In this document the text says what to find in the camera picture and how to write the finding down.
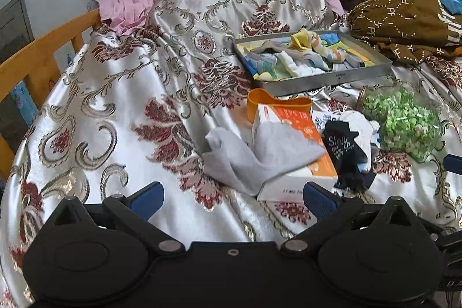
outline wooden bed frame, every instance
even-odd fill
[[[0,101],[24,80],[37,107],[41,108],[51,85],[61,76],[53,53],[69,41],[78,53],[84,44],[82,32],[100,25],[99,10],[90,11],[32,41],[8,58],[0,65]],[[13,151],[0,135],[0,177],[4,181],[8,179],[13,159]]]

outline white box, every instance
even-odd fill
[[[324,127],[329,120],[336,121],[339,120],[339,117],[340,115],[337,114],[311,110],[311,119],[313,119],[313,123],[315,124],[315,127],[320,135],[323,134]]]
[[[313,120],[307,113],[259,104],[252,128],[253,138],[256,128],[263,122],[289,123],[293,128],[301,130],[306,138],[310,137],[318,143],[323,143]],[[313,181],[330,191],[337,179],[336,169],[326,151],[324,156],[310,165],[267,181],[263,184],[257,200],[303,204],[303,187],[306,182]]]

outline orange container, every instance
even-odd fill
[[[283,107],[289,110],[303,111],[310,114],[311,99],[308,97],[298,97],[289,100],[278,100],[269,94],[265,89],[252,89],[247,94],[247,119],[253,123],[257,112],[258,104]]]

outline white sock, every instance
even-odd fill
[[[326,153],[323,145],[288,124],[264,122],[256,130],[254,152],[233,132],[214,128],[206,136],[204,173],[255,196],[267,180],[304,167]]]

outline brown cloth bag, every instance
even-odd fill
[[[404,63],[450,59],[461,44],[462,15],[452,16],[439,0],[368,0],[348,21],[353,37]]]

